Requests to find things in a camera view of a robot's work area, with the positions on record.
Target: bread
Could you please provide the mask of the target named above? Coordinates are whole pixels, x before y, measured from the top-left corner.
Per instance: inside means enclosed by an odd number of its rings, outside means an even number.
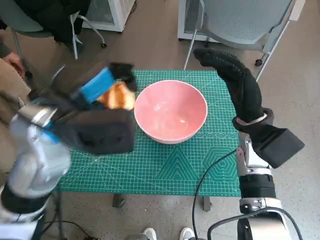
[[[117,82],[101,95],[97,101],[103,103],[109,109],[132,110],[135,106],[136,96],[134,92],[127,88],[124,82]]]

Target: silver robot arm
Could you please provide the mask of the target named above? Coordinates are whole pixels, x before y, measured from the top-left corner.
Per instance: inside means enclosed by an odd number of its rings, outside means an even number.
[[[251,213],[266,207],[282,209],[281,201],[276,198],[272,167],[260,158],[253,149],[252,140],[247,133],[239,132],[240,145],[236,152],[236,165],[239,178],[246,178],[250,185],[250,178],[261,181],[261,185],[271,187],[271,196],[246,196],[242,192],[239,201],[242,214]],[[281,212],[273,211],[241,219],[237,227],[238,240],[291,240],[286,220]]]
[[[18,157],[0,189],[0,239],[37,239],[48,198],[70,168],[68,147],[43,129],[55,111],[25,105],[12,119]]]

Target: pants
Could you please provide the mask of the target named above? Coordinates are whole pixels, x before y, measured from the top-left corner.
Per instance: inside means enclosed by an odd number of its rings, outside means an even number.
[[[29,88],[14,68],[0,58],[0,91],[27,102]],[[0,97],[0,174],[10,171],[17,158],[15,141],[9,132],[9,123],[15,112]]]

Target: table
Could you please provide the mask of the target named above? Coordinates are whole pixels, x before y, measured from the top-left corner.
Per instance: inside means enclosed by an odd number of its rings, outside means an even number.
[[[72,151],[62,190],[192,196],[206,169],[237,147],[238,134],[232,125],[235,110],[216,71],[136,70],[134,74],[139,91],[160,80],[180,80],[195,86],[208,103],[205,124],[181,144],[160,144],[136,126],[131,153],[93,156]],[[235,155],[209,172],[199,195],[240,196]]]

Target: black glove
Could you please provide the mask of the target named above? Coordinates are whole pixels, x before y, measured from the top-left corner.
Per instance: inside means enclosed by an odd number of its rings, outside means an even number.
[[[236,56],[208,49],[195,49],[193,53],[202,66],[215,68],[224,80],[238,118],[249,123],[264,115],[259,85]]]

